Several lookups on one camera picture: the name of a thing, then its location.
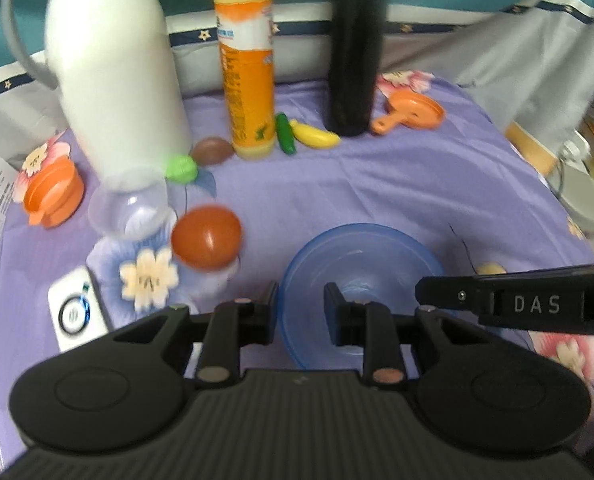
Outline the blue translucent plastic bowl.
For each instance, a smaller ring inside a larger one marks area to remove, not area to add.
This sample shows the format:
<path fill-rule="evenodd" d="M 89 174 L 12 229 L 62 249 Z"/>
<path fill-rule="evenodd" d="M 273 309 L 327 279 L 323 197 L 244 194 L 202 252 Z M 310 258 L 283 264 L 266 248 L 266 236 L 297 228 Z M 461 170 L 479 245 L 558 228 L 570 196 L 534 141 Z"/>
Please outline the blue translucent plastic bowl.
<path fill-rule="evenodd" d="M 330 341 L 325 285 L 336 284 L 349 301 L 379 302 L 394 314 L 412 315 L 417 282 L 443 274 L 429 249 L 388 226 L 352 223 L 325 231 L 297 252 L 280 282 L 278 327 L 285 346 L 303 370 L 360 370 L 361 348 Z"/>

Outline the orange-red plastic bowl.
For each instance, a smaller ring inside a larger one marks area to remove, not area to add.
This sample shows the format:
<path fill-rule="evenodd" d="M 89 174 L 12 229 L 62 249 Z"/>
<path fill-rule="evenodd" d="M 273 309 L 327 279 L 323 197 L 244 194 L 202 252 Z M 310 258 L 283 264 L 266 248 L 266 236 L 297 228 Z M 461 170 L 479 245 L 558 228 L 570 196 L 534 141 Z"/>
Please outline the orange-red plastic bowl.
<path fill-rule="evenodd" d="M 234 262 L 242 247 L 242 225 L 231 209 L 205 205 L 178 219 L 170 237 L 178 260 L 198 271 L 222 270 Z"/>

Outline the clear plastic cup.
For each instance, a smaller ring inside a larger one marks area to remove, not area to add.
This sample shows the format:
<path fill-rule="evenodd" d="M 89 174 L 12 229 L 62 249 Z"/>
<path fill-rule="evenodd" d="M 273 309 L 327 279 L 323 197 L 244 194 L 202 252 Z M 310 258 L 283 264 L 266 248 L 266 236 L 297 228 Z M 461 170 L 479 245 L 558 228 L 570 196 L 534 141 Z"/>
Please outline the clear plastic cup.
<path fill-rule="evenodd" d="M 138 242 L 155 234 L 170 211 L 163 175 L 136 168 L 99 183 L 88 204 L 88 221 L 101 236 Z"/>

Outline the green toy vegetable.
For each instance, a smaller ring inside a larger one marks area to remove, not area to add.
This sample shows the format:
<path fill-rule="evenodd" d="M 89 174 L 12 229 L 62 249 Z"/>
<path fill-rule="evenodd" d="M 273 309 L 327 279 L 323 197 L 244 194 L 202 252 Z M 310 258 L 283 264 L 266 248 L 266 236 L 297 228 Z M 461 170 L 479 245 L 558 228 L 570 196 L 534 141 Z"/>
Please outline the green toy vegetable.
<path fill-rule="evenodd" d="M 190 155 L 172 157 L 166 169 L 166 179 L 179 184 L 194 182 L 198 174 L 198 166 Z"/>

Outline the purple floral tablecloth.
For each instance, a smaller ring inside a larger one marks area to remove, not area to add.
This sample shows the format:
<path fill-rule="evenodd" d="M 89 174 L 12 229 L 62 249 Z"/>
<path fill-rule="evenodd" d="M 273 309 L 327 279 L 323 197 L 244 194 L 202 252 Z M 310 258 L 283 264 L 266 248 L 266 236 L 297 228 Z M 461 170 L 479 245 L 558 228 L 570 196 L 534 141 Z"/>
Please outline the purple floral tablecloth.
<path fill-rule="evenodd" d="M 434 131 L 399 128 L 386 136 L 343 140 L 332 150 L 299 148 L 212 169 L 219 204 L 239 216 L 244 247 L 224 289 L 198 297 L 198 278 L 180 269 L 175 302 L 209 311 L 221 301 L 256 296 L 279 280 L 292 257 L 334 226 L 377 223 L 425 245 L 449 274 L 488 262 L 510 272 L 590 263 L 594 252 L 538 172 L 521 158 L 487 114 L 442 80 L 430 96 L 446 110 Z M 23 450 L 8 410 L 15 380 L 54 356 L 48 310 L 54 281 L 78 266 L 96 278 L 112 326 L 134 320 L 120 296 L 118 267 L 129 252 L 103 242 L 80 207 L 54 229 L 30 226 L 9 207 L 0 245 L 0 447 L 4 464 Z"/>

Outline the brown toy half ball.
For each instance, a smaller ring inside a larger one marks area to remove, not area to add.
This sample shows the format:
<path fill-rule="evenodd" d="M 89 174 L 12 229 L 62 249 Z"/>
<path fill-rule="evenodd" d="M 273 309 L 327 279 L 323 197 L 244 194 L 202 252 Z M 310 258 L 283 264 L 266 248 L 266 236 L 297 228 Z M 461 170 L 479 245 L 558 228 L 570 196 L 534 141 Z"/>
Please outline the brown toy half ball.
<path fill-rule="evenodd" d="M 201 139 L 190 151 L 190 157 L 201 167 L 222 164 L 234 155 L 233 145 L 219 136 L 208 136 L 208 138 Z"/>

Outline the green toy cucumber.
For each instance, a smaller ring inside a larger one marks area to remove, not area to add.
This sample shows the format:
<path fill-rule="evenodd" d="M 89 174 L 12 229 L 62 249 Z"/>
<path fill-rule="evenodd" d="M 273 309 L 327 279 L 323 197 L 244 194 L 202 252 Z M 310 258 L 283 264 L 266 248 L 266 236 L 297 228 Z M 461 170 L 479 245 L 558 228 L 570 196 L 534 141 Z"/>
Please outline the green toy cucumber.
<path fill-rule="evenodd" d="M 295 155 L 297 153 L 295 136 L 288 117 L 284 113 L 275 116 L 275 130 L 280 149 L 286 155 Z"/>

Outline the yellow toy banana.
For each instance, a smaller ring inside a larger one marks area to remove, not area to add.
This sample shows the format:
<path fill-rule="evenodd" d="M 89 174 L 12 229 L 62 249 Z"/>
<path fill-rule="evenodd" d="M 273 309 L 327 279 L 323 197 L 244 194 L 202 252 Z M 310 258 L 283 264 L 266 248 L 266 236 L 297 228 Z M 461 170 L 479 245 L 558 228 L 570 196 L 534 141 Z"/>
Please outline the yellow toy banana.
<path fill-rule="evenodd" d="M 291 119 L 289 125 L 295 138 L 314 150 L 330 150 L 341 142 L 340 136 L 336 133 L 297 122 L 295 119 Z"/>

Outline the orange toy frying pan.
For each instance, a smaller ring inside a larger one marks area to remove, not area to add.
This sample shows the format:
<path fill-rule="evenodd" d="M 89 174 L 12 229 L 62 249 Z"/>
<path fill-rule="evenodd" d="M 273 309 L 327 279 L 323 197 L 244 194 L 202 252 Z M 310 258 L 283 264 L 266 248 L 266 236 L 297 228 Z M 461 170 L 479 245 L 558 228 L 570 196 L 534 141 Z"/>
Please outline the orange toy frying pan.
<path fill-rule="evenodd" d="M 384 136 L 402 125 L 411 129 L 431 130 L 438 128 L 446 112 L 435 100 L 411 90 L 397 90 L 387 98 L 388 113 L 377 117 L 370 123 L 370 130 Z"/>

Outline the orange toy pot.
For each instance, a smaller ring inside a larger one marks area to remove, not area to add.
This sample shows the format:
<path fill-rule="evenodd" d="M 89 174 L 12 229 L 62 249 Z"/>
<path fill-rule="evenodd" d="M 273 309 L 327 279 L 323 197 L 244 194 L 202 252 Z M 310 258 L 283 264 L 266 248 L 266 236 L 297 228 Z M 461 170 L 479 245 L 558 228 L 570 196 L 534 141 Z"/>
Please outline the orange toy pot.
<path fill-rule="evenodd" d="M 56 228 L 67 221 L 83 200 L 84 182 L 68 157 L 41 170 L 28 186 L 22 206 L 30 226 Z"/>

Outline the white thermos jug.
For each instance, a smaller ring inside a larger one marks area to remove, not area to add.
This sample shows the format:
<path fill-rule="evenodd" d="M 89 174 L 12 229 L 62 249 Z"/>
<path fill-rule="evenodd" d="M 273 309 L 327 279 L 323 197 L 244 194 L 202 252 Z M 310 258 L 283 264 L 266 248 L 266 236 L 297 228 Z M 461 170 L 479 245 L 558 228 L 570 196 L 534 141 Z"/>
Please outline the white thermos jug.
<path fill-rule="evenodd" d="M 43 63 L 22 44 L 14 0 L 2 27 L 27 74 L 57 92 L 76 142 L 101 179 L 164 174 L 190 151 L 166 19 L 159 0 L 48 0 Z"/>

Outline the orange yellow detergent bottle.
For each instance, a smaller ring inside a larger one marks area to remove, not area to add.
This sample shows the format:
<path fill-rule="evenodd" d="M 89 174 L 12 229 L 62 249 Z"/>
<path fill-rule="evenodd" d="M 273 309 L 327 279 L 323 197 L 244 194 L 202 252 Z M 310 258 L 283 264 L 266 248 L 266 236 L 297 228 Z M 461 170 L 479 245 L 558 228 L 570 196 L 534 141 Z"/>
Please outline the orange yellow detergent bottle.
<path fill-rule="evenodd" d="M 274 112 L 273 0 L 213 0 L 224 96 L 236 154 L 272 153 Z"/>

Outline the black tall flask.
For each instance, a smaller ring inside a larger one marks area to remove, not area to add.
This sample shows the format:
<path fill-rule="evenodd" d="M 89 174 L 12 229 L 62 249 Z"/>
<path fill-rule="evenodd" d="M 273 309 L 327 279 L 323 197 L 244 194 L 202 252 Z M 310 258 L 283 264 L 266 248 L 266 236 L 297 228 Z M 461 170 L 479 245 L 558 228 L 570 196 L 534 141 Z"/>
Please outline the black tall flask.
<path fill-rule="evenodd" d="M 370 128 L 387 0 L 330 0 L 326 128 L 360 136 Z"/>

